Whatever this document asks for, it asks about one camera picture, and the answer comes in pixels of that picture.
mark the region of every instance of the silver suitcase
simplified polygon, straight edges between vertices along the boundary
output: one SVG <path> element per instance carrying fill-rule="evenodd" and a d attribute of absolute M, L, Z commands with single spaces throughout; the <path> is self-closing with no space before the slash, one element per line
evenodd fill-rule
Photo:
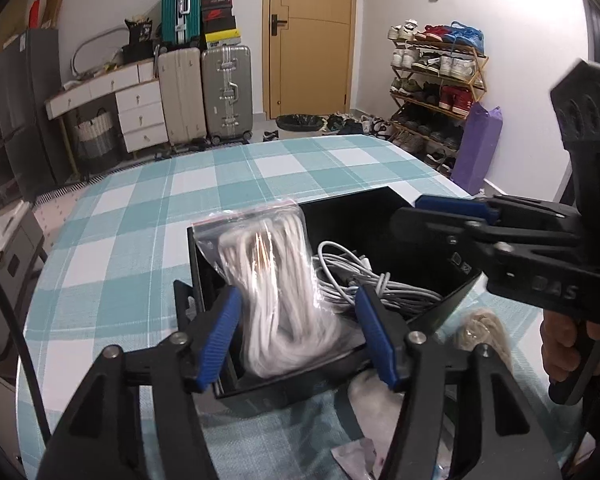
<path fill-rule="evenodd" d="M 206 137 L 200 51 L 182 48 L 161 54 L 158 77 L 169 142 L 183 144 Z"/>
<path fill-rule="evenodd" d="M 218 46 L 202 54 L 202 81 L 211 143 L 251 139 L 251 52 L 248 46 Z"/>

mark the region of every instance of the teal plaid bedsheet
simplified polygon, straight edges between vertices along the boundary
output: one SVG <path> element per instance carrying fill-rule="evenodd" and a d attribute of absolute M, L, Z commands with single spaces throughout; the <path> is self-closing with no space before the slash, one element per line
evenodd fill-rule
<path fill-rule="evenodd" d="M 153 346 L 176 330 L 173 281 L 190 282 L 186 228 L 194 218 L 282 197 L 298 202 L 390 185 L 413 202 L 421 194 L 467 196 L 391 143 L 365 136 L 312 137 L 235 146 L 133 168 L 90 186 L 67 219 L 40 275 L 26 323 L 53 429 L 102 348 Z M 512 338 L 515 375 L 557 452 L 577 411 L 546 398 L 538 310 L 496 298 L 478 283 L 459 310 L 494 308 Z M 447 327 L 451 331 L 461 314 Z M 328 392 L 249 420 L 204 415 L 205 437 L 221 479 L 337 479 L 330 449 L 358 438 L 344 428 Z M 22 374 L 18 436 L 29 479 L 43 443 Z M 141 392 L 142 430 L 152 478 L 161 478 L 151 393 Z"/>

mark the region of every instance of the blue gripper pad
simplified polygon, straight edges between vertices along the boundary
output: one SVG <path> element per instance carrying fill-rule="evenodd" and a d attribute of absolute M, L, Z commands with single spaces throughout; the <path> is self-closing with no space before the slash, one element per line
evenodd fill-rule
<path fill-rule="evenodd" d="M 229 343 L 240 319 L 242 311 L 242 295 L 234 286 L 225 287 L 214 303 L 211 310 L 196 316 L 193 324 L 200 323 L 192 335 L 192 352 L 196 356 L 198 375 L 196 384 L 200 391 L 204 391 L 209 384 L 214 382 L 224 363 L 224 358 L 229 350 Z M 202 340 L 202 347 L 196 344 L 200 341 L 200 330 L 206 332 L 206 339 Z"/>
<path fill-rule="evenodd" d="M 359 286 L 356 293 L 356 316 L 365 335 L 366 349 L 380 380 L 397 391 L 403 375 L 399 363 L 404 354 L 407 323 L 400 314 L 384 308 L 371 286 Z"/>
<path fill-rule="evenodd" d="M 481 218 L 489 225 L 494 225 L 500 216 L 496 209 L 489 207 L 485 202 L 446 196 L 422 195 L 416 200 L 414 207 L 426 211 Z"/>

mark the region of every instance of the teal suitcase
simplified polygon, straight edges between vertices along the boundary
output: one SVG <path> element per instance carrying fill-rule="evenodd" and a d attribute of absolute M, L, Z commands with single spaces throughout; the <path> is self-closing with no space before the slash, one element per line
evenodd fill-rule
<path fill-rule="evenodd" d="M 162 0 L 162 40 L 187 44 L 200 35 L 200 0 Z"/>

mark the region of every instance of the white dresser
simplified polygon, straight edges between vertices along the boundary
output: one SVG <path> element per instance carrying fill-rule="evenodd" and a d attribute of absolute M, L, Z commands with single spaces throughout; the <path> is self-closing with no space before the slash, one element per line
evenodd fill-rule
<path fill-rule="evenodd" d="M 46 101 L 46 114 L 49 119 L 60 118 L 69 110 L 113 93 L 129 153 L 168 142 L 153 60 L 117 68 L 58 94 Z"/>

